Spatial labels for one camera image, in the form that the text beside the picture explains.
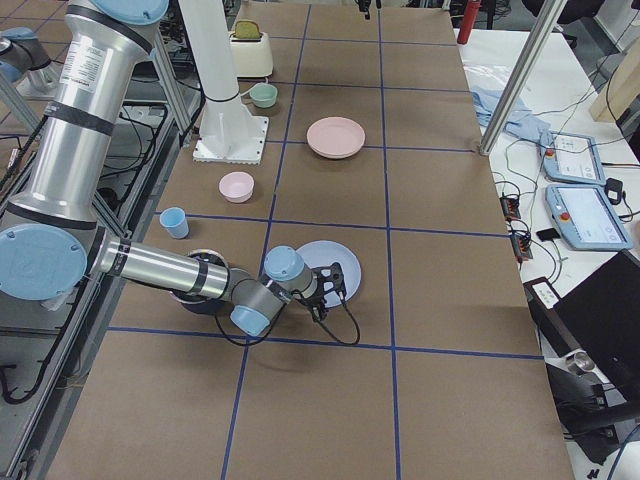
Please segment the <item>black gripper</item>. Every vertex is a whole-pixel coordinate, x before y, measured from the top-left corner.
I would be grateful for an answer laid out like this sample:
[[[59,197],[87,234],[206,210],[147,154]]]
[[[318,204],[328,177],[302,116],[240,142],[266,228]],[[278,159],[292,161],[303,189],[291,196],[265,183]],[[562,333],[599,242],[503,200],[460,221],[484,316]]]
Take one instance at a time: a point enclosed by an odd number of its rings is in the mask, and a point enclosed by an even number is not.
[[[374,5],[377,9],[381,8],[381,0],[356,0],[356,4],[358,6],[358,10],[360,12],[364,12],[364,18],[366,20],[371,19],[369,12],[371,5]]]
[[[314,290],[308,289],[301,294],[299,302],[310,310],[312,319],[316,323],[323,322],[327,317],[326,300],[325,300],[325,282],[317,280]]]

